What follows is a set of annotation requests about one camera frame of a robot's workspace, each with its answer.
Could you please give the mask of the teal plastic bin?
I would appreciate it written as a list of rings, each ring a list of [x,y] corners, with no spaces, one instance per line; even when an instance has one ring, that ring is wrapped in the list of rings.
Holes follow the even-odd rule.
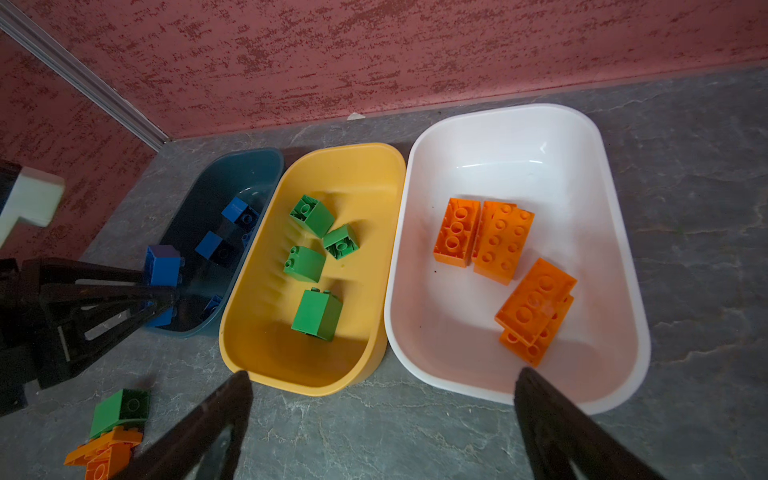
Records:
[[[180,338],[218,335],[224,307],[284,167],[282,152],[261,148],[226,154],[202,171],[160,240],[162,245],[177,249],[185,259],[177,286],[176,314],[169,325],[146,327],[147,330]],[[249,233],[221,214],[235,197],[260,214]],[[216,265],[195,252],[208,231],[237,248],[229,268]]]

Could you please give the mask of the small green lego top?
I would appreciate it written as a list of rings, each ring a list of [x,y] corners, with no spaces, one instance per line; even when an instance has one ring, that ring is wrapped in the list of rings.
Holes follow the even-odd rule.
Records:
[[[324,249],[336,260],[354,253],[359,249],[359,242],[350,224],[329,231],[323,237]]]

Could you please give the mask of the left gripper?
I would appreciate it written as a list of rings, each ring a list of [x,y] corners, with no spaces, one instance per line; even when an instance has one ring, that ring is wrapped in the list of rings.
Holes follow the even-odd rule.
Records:
[[[68,381],[177,301],[143,273],[62,258],[1,261],[1,414],[27,406],[25,385]]]

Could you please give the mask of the orange lego diagonal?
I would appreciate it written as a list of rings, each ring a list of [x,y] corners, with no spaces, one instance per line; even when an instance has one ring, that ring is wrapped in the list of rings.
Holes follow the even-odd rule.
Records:
[[[509,214],[500,210],[486,226],[474,272],[507,286],[514,277],[535,214],[516,208]]]
[[[131,456],[132,446],[130,444],[113,444],[87,462],[85,479],[113,479],[128,466]]]

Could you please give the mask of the white plastic bin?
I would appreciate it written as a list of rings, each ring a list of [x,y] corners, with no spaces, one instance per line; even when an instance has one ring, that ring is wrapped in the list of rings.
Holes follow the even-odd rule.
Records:
[[[431,386],[510,404],[524,363],[494,317],[512,287],[434,259],[450,198],[534,214],[518,274],[545,259],[577,281],[539,373],[590,415],[628,400],[646,376],[650,334],[595,123],[555,104],[500,108],[442,120],[410,151],[386,294],[390,346]]]

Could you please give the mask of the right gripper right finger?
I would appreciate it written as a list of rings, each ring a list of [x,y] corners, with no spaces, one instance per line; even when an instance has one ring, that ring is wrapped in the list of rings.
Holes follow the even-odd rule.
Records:
[[[531,367],[521,370],[514,406],[536,479],[659,479]]]

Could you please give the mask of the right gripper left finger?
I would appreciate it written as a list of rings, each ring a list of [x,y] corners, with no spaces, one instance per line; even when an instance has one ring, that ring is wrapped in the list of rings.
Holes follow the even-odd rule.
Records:
[[[182,421],[117,474],[119,479],[232,479],[253,391],[248,373],[231,375]]]

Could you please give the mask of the orange lego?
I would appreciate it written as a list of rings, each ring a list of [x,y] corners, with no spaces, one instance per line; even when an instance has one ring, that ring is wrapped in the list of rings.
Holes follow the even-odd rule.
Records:
[[[558,314],[577,280],[539,258],[495,315],[495,320],[530,347]]]
[[[557,335],[561,324],[565,320],[568,311],[574,302],[574,297],[568,295],[564,303],[558,308],[539,337],[532,346],[524,345],[512,332],[504,331],[499,337],[499,342],[519,358],[528,362],[532,367],[537,367],[546,354],[549,345]]]
[[[443,264],[466,268],[480,216],[479,201],[450,198],[433,248],[434,258]]]
[[[130,447],[135,447],[142,440],[143,433],[137,428],[125,429],[123,426],[116,426],[99,438],[90,440],[70,452],[66,456],[64,464],[66,466],[83,466],[113,445],[127,444]]]
[[[473,261],[478,260],[481,243],[485,234],[485,229],[486,229],[486,226],[491,222],[493,214],[496,213],[498,210],[500,210],[502,214],[509,214],[515,208],[516,208],[516,204],[512,204],[512,203],[505,203],[505,202],[492,201],[492,200],[485,200],[483,202],[482,213],[481,213],[477,235],[474,241],[474,246],[472,251]]]

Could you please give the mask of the yellow plastic bin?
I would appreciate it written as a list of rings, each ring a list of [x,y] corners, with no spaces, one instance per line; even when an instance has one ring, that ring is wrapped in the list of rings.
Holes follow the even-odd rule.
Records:
[[[226,304],[219,347],[228,368],[252,381],[326,396],[368,378],[387,348],[384,303],[406,163],[384,143],[315,150],[283,175]],[[320,238],[290,216],[304,196],[320,201],[356,234],[356,252],[328,257],[315,287],[342,303],[332,341],[293,330],[303,294],[313,285],[284,272],[294,246],[322,252]]]

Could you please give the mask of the blue lego top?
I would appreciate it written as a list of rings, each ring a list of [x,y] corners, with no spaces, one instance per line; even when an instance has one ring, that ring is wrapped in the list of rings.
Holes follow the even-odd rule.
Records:
[[[221,236],[208,231],[195,247],[195,252],[216,265],[229,268],[238,250]]]
[[[260,214],[240,198],[233,198],[221,212],[222,216],[249,233],[256,226]]]

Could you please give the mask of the small blue lego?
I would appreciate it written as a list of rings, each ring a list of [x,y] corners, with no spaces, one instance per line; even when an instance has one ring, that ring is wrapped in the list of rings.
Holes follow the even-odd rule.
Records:
[[[147,247],[143,280],[149,286],[177,287],[185,259],[171,245]]]

